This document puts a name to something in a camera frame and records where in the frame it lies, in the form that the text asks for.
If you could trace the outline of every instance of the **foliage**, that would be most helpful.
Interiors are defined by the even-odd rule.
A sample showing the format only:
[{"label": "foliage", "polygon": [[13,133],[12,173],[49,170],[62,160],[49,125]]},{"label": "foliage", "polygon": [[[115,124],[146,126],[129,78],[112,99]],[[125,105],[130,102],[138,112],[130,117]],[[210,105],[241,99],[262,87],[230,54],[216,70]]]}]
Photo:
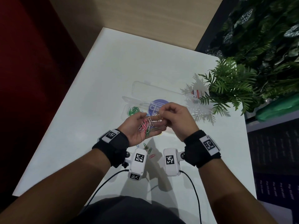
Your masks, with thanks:
[{"label": "foliage", "polygon": [[259,99],[299,91],[299,0],[240,0],[208,54],[234,57],[257,72],[252,84]]},{"label": "foliage", "polygon": [[256,71],[245,67],[243,64],[236,64],[233,58],[217,61],[215,69],[209,74],[201,75],[209,83],[209,94],[200,98],[202,104],[215,103],[213,114],[224,114],[227,103],[231,102],[235,109],[242,103],[242,114],[249,110],[250,103],[257,102],[259,95],[254,90]]}]

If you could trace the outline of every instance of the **white table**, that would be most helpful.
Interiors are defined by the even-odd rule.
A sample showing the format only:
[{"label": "white table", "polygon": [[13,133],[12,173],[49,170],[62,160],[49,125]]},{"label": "white table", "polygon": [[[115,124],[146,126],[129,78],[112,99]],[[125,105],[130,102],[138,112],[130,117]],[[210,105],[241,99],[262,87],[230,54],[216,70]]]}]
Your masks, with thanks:
[{"label": "white table", "polygon": [[[207,73],[214,68],[215,60],[213,56],[103,28],[13,195],[20,196],[79,158],[107,129],[118,127],[126,104],[122,96],[131,97],[134,81],[180,93],[180,88],[194,81],[195,73]],[[213,137],[222,149],[224,162],[256,197],[245,120],[240,110],[232,108],[230,114],[231,117],[216,116],[214,125],[203,121],[198,125]],[[184,144],[171,133],[162,133],[146,143],[156,154],[147,162],[147,177],[136,182],[128,179],[126,173],[120,173],[97,193],[93,202],[129,195],[161,203],[186,223],[198,223],[197,200],[187,177],[166,177],[156,162],[164,148],[181,151]],[[111,168],[103,181],[120,169]],[[195,184],[203,223],[215,223],[197,169],[186,162],[181,162],[181,169]]]}]

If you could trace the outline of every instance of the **white tracking device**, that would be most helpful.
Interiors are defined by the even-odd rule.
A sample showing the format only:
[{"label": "white tracking device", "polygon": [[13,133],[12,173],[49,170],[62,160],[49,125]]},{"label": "white tracking device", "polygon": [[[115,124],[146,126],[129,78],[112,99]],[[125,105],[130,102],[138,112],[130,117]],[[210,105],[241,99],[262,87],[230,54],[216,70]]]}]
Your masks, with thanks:
[{"label": "white tracking device", "polygon": [[181,174],[180,161],[184,160],[184,152],[178,152],[176,148],[163,150],[164,168],[168,176],[179,176]]},{"label": "white tracking device", "polygon": [[147,159],[147,151],[137,148],[135,152],[129,153],[129,157],[125,158],[125,162],[130,165],[128,178],[139,181],[144,172],[145,161]]}]

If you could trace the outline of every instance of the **right hand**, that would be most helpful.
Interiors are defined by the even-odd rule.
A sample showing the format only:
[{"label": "right hand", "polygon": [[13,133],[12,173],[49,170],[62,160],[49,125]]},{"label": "right hand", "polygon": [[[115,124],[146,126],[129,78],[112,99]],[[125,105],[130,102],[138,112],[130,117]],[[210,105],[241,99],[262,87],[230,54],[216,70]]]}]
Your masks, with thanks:
[{"label": "right hand", "polygon": [[173,129],[182,142],[186,137],[199,130],[193,117],[184,106],[170,102],[161,107],[159,114],[167,120],[167,126]]}]

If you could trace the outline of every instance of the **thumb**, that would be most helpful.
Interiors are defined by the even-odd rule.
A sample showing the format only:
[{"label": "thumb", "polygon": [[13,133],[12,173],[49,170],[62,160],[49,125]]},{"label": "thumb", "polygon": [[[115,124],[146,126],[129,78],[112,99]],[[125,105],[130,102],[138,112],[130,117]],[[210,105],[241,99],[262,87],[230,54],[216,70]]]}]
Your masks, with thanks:
[{"label": "thumb", "polygon": [[173,121],[176,116],[174,113],[169,112],[169,111],[160,111],[159,114],[161,117],[166,118],[170,121]]}]

